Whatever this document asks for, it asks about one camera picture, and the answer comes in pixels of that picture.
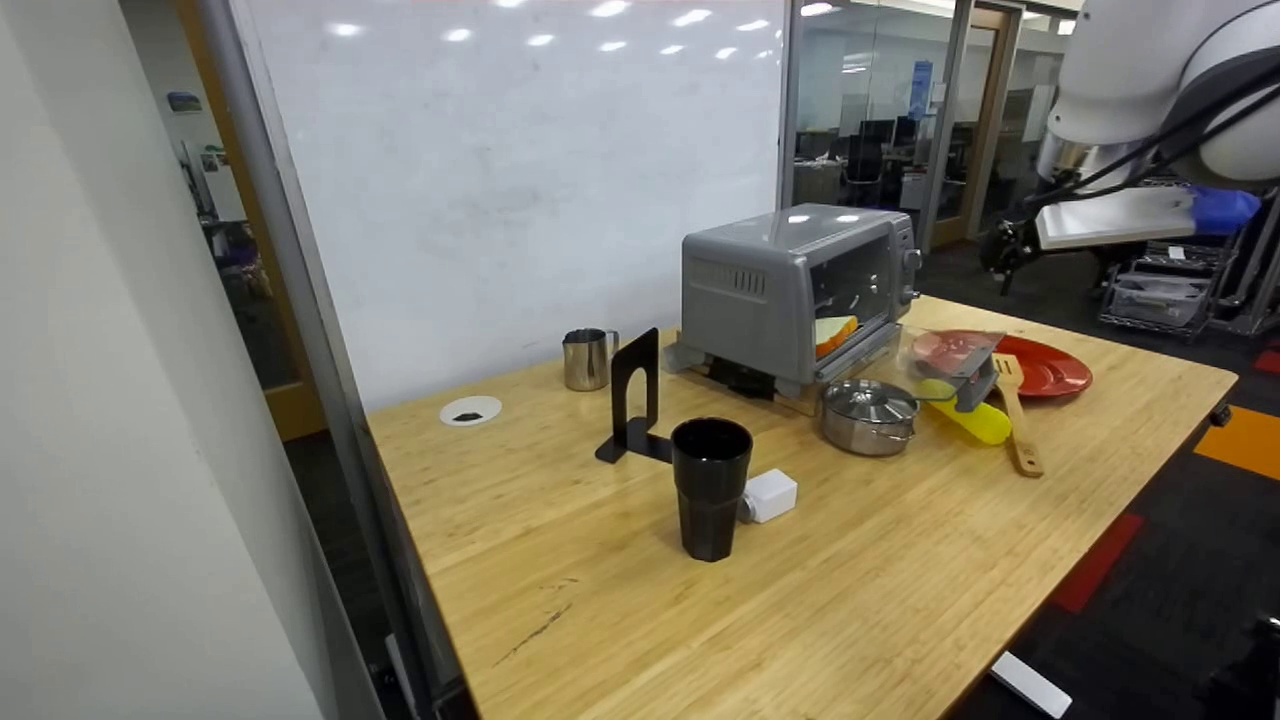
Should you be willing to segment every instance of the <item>silver mug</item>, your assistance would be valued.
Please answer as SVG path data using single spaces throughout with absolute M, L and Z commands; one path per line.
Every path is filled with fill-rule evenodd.
M 563 347 L 563 387 L 587 391 L 610 384 L 610 355 L 615 351 L 613 328 L 572 328 Z

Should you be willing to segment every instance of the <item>metal bowl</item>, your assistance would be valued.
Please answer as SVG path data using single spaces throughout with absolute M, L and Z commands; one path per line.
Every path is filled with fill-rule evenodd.
M 898 384 L 844 381 L 819 399 L 819 436 L 855 454 L 898 454 L 917 431 L 917 396 Z

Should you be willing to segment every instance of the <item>glass partition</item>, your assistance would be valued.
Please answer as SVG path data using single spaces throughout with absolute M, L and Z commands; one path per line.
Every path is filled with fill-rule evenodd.
M 952 0 L 805 4 L 796 21 L 796 203 L 920 221 Z

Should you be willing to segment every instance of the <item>toaster oven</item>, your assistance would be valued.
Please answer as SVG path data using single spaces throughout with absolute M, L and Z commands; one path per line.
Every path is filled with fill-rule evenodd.
M 802 396 L 886 351 L 917 297 L 914 221 L 796 203 L 686 235 L 680 363 L 753 396 Z

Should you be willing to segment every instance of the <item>wall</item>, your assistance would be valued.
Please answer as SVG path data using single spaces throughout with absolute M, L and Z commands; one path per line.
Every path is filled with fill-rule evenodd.
M 376 716 L 120 7 L 0 92 L 0 716 Z
M 778 203 L 784 0 L 232 7 L 369 409 L 676 325 L 686 232 Z

